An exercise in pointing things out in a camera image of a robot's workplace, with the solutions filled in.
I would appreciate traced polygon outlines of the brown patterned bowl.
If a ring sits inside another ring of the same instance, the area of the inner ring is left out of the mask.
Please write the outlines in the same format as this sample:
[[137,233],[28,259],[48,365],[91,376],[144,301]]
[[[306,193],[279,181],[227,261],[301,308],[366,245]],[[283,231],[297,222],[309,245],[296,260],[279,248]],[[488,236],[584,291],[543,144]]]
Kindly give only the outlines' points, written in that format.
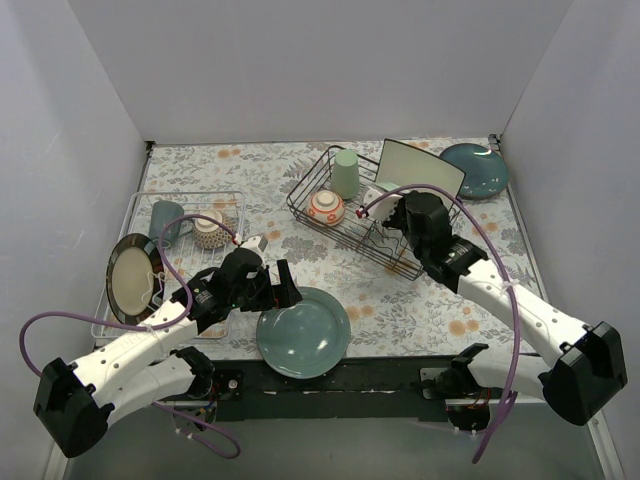
[[[217,220],[232,231],[236,230],[236,220],[223,211],[207,210],[202,215]],[[209,220],[196,218],[193,223],[194,241],[203,250],[214,250],[231,241],[231,236],[222,227]]]

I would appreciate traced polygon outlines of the green cup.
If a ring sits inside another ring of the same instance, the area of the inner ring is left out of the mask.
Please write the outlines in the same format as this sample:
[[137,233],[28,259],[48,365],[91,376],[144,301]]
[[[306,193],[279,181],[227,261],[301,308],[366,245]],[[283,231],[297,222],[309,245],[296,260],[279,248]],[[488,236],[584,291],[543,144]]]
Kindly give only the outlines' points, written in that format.
[[334,156],[330,190],[343,200],[350,200],[358,194],[359,164],[355,151],[342,149]]

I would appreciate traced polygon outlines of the green round plate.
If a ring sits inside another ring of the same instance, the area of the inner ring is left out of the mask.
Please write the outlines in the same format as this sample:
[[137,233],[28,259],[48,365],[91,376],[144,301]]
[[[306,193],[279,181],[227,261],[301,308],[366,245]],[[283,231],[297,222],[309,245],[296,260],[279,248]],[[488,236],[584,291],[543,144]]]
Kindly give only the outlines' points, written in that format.
[[392,182],[377,182],[375,186],[384,192],[390,192],[399,188],[397,184]]

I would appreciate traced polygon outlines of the black rimmed round plate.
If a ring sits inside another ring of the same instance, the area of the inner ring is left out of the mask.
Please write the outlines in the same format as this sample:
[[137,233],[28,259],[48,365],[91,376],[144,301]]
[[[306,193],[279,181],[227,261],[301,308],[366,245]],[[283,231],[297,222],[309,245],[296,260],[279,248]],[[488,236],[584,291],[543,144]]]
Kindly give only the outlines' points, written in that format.
[[137,326],[161,305],[165,270],[159,250],[146,235],[131,233],[119,240],[106,270],[106,294],[115,319]]

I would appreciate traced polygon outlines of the orange patterned bowl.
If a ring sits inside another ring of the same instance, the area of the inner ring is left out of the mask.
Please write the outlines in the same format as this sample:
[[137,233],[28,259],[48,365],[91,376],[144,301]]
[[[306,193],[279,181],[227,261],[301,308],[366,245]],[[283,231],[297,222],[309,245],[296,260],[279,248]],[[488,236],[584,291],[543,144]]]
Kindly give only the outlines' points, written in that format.
[[338,225],[345,216],[343,199],[331,190],[315,192],[306,207],[306,214],[316,223],[325,226]]

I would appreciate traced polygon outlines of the white square plate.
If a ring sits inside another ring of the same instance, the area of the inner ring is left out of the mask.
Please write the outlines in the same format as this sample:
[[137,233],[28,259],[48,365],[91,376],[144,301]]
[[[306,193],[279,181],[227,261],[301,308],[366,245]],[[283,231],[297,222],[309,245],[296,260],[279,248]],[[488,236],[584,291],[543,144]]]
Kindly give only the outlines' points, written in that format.
[[457,196],[465,173],[440,157],[397,140],[385,139],[375,182],[378,185],[430,184]]

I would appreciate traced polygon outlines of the grey blue mug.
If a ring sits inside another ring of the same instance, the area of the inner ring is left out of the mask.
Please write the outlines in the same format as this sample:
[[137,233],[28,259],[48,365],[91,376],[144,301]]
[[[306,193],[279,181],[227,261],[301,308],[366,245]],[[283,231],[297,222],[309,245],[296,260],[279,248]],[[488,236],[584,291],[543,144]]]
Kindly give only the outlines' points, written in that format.
[[191,220],[174,223],[160,238],[163,229],[172,221],[185,214],[184,208],[175,202],[160,200],[153,204],[148,237],[164,249],[171,248],[178,239],[190,234],[193,230]]

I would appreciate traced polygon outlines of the black wire dish rack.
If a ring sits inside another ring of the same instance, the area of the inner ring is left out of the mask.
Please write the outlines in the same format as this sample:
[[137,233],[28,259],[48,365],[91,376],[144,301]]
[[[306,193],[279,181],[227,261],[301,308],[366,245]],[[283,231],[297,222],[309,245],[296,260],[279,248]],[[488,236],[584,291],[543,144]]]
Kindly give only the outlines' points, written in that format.
[[307,173],[302,175],[286,197],[289,210],[297,221],[332,239],[337,245],[358,253],[408,280],[418,279],[423,274],[422,267],[402,233],[384,228],[380,221],[371,218],[360,219],[355,213],[361,205],[365,188],[376,183],[380,158],[373,160],[362,154],[358,156],[359,192],[354,198],[344,202],[346,213],[338,225],[320,225],[306,214],[311,196],[317,191],[330,188],[334,156],[342,149],[344,148],[339,145],[329,146]]

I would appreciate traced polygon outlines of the dark teal round plate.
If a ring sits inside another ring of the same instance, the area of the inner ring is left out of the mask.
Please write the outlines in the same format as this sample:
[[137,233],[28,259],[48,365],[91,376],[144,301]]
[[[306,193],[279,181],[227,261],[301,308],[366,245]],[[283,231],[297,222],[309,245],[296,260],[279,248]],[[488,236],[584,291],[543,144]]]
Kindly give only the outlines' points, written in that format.
[[331,294],[312,287],[299,289],[297,305],[261,314],[256,343],[275,372],[296,380],[324,375],[345,355],[351,326],[346,310]]

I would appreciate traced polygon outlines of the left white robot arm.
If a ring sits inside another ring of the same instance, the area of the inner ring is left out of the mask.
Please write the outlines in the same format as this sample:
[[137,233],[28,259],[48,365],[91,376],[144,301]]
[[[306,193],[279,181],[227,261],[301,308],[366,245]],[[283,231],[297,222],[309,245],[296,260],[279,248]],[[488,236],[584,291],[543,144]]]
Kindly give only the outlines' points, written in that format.
[[70,363],[56,358],[40,374],[34,413],[67,458],[94,445],[116,422],[168,397],[208,398],[213,362],[186,341],[235,309],[266,312],[302,299],[286,260],[278,280],[254,250],[238,247],[194,276],[150,317]]

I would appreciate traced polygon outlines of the floral table mat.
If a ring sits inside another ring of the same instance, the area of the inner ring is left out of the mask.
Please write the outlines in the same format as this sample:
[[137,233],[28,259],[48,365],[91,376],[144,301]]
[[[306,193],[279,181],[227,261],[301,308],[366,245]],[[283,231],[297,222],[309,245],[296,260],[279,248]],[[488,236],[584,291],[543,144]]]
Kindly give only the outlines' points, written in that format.
[[[151,208],[169,200],[188,213],[211,207],[241,222],[243,235],[264,234],[266,261],[288,260],[300,286],[333,295],[351,325],[348,357],[452,355],[475,343],[498,349],[512,346],[512,333],[501,321],[419,273],[419,264],[400,242],[397,231],[383,233],[371,222],[348,214],[334,233],[314,230],[298,220],[287,203],[304,209],[311,188],[327,188],[327,143],[266,143],[214,146],[155,146],[142,180],[142,192],[130,201],[120,237],[148,233]],[[531,257],[519,211],[509,190],[484,202],[465,202],[498,250],[511,279],[546,297]],[[352,250],[373,240],[375,251]],[[214,359],[254,360],[258,314],[232,312],[191,343]]]

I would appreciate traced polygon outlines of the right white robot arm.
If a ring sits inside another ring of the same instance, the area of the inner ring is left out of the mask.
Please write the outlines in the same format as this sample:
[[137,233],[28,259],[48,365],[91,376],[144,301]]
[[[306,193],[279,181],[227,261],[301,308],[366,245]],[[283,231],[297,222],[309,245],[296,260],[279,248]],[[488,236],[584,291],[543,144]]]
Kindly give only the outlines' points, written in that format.
[[591,326],[505,281],[483,249],[453,233],[439,196],[403,191],[392,196],[392,204],[383,225],[402,232],[427,275],[488,311],[536,352],[518,359],[476,343],[427,381],[428,389],[471,398],[507,386],[545,400],[561,418],[582,426],[626,386],[622,341],[614,327]]

